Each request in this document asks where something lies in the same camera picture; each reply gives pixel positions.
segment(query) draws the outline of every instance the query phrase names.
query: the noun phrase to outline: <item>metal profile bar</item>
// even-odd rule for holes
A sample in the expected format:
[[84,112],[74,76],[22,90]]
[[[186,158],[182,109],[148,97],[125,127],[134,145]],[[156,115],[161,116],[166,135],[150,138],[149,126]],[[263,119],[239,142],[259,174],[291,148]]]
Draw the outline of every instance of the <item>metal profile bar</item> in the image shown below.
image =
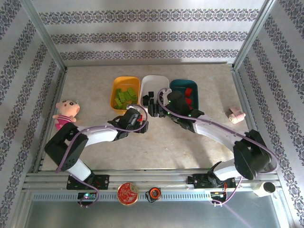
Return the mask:
[[248,33],[248,36],[240,49],[240,52],[238,53],[236,59],[234,60],[234,63],[233,63],[234,70],[237,71],[239,69],[245,56],[247,55],[248,51],[250,50],[251,45],[257,38],[257,36],[258,36],[263,24],[265,23],[271,9],[273,8],[275,2],[276,2],[276,0],[266,0],[264,2],[264,4],[262,5],[260,13],[257,16],[257,19],[253,23],[253,25]]
[[289,207],[287,206],[287,204],[284,204],[284,201],[286,201],[286,199],[283,190],[275,191],[273,194],[271,194],[271,200],[274,205],[276,214],[286,215],[286,216],[277,216],[280,227],[294,228],[295,223],[294,220],[292,219]]
[[246,96],[243,84],[240,79],[240,75],[239,75],[238,71],[235,71],[235,70],[232,70],[231,73],[232,73],[232,78],[233,78],[234,84],[237,89],[237,95],[239,97],[239,100],[240,100],[240,103],[242,106],[242,110],[244,113],[246,113],[245,120],[246,120],[247,127],[248,127],[248,129],[257,130],[257,126],[254,121],[254,118],[253,118],[253,115],[252,115],[252,112],[250,109],[250,105],[247,100],[247,96]]
[[33,3],[31,0],[20,0],[20,3],[26,13],[28,14],[28,17],[32,21],[33,25],[35,26],[35,29],[39,33],[42,41],[45,43],[47,46],[48,50],[50,51],[53,59],[57,63],[57,65],[60,67],[62,70],[66,70],[66,65],[58,52],[50,34],[48,33],[46,27],[44,26],[39,14],[37,13]]
[[12,228],[16,228],[17,227],[17,223],[19,222],[19,218],[21,217],[22,214],[22,205],[25,202],[25,192],[21,192],[19,199],[18,199],[18,203],[15,209],[15,213],[11,222],[11,227]]
[[[54,102],[52,104],[51,116],[56,114],[56,103],[59,102],[59,100],[61,98],[61,93],[62,93],[62,90],[63,90],[63,87],[64,87],[66,76],[67,76],[67,71],[61,70],[59,72],[59,75],[58,75],[58,77],[59,77],[58,80],[60,80],[59,81],[59,88],[56,91],[55,99],[54,99]],[[38,156],[37,156],[37,159],[36,159],[36,163],[35,163],[33,172],[38,172],[39,171],[41,159],[43,157],[43,154],[45,153],[44,152],[44,146],[47,144],[47,142],[48,142],[48,140],[51,136],[53,123],[54,123],[54,119],[49,117],[49,119],[47,121],[46,134],[45,134],[45,136],[42,140],[41,147],[38,151]]]
[[[133,182],[140,191],[148,191],[151,187],[160,187],[162,191],[203,191],[204,189],[194,189],[192,184],[187,184],[187,177],[194,173],[207,173],[202,169],[184,170],[150,170],[150,171],[96,171],[95,174],[110,175],[108,190],[102,192],[116,192],[118,187],[125,182]],[[53,172],[29,173],[25,178],[23,191],[31,192],[75,192],[67,190],[68,173],[54,174]],[[252,187],[258,183],[270,181],[280,189],[281,183],[276,173],[259,175],[255,180],[243,180],[239,191],[251,191]],[[221,191],[222,188],[208,189],[208,191]]]

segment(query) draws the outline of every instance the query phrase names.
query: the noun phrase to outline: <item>floral striped wallpaper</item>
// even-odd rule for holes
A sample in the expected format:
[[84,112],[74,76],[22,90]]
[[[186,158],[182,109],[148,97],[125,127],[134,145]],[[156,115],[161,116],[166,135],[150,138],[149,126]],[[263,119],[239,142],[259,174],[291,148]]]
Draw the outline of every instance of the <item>floral striped wallpaper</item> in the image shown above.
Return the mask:
[[34,0],[67,66],[233,63],[264,0]]
[[40,147],[59,69],[18,0],[0,1],[0,228]]
[[304,0],[278,0],[239,74],[296,227],[304,227]]

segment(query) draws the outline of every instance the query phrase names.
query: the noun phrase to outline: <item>red round tin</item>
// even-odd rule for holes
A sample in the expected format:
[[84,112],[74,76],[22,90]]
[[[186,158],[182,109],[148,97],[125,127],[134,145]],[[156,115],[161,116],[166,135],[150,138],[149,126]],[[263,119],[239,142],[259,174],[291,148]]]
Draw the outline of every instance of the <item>red round tin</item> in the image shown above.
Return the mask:
[[119,186],[117,191],[117,197],[119,202],[122,204],[129,206],[134,204],[138,200],[138,189],[132,183],[124,183]]

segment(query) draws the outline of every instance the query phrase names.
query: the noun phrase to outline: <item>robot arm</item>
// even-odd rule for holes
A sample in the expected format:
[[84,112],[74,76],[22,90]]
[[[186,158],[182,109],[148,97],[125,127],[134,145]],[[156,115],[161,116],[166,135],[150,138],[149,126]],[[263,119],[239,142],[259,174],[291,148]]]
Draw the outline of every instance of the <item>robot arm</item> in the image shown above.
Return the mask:
[[[94,143],[112,142],[127,137],[129,132],[120,131],[120,129],[138,129],[141,126],[140,117],[140,113],[131,107],[123,116],[118,116],[112,121],[108,121],[107,124],[92,127],[90,131],[79,134],[73,142],[67,157],[64,158],[69,141],[85,129],[84,127],[77,127],[73,123],[66,123],[46,144],[45,151],[58,166],[64,159],[64,163],[60,167],[62,171],[67,171],[79,180],[90,184],[94,174],[79,159],[83,149]],[[148,122],[145,123],[144,128],[136,131],[136,133],[145,133],[147,129]]]
[[259,132],[255,130],[235,132],[234,129],[212,120],[202,111],[190,109],[179,91],[172,92],[167,89],[160,98],[160,103],[163,105],[157,103],[148,107],[151,116],[168,116],[182,128],[207,136],[223,144],[234,153],[234,159],[218,162],[209,171],[209,181],[213,186],[238,176],[253,180],[271,162],[271,157],[265,150],[242,137],[245,136],[265,146]]

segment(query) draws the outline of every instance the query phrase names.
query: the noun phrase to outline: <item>plastic bin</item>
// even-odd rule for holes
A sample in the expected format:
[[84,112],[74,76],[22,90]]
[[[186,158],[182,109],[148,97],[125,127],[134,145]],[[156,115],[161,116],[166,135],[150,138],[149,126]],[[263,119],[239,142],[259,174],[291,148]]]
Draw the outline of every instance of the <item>plastic bin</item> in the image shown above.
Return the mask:
[[184,95],[184,97],[185,97],[186,88],[192,89],[192,93],[189,97],[189,99],[192,100],[191,107],[193,109],[198,109],[199,92],[198,92],[198,85],[194,81],[187,79],[176,79],[171,81],[170,83],[170,89],[172,89],[172,91],[176,91],[176,90],[180,91]]
[[123,92],[125,92],[125,91],[127,91],[128,88],[132,87],[137,95],[137,104],[138,104],[139,91],[140,91],[140,87],[141,87],[140,85],[141,85],[140,80],[133,76],[121,76],[121,77],[117,77],[113,81],[110,106],[117,114],[123,115],[126,112],[126,109],[115,109],[114,108],[116,106],[116,102],[114,100],[116,89],[121,89]]
[[143,106],[143,96],[148,95],[149,92],[154,92],[154,102],[156,103],[157,94],[163,88],[169,88],[169,80],[165,76],[147,75],[142,79],[142,86],[139,98],[139,104]]

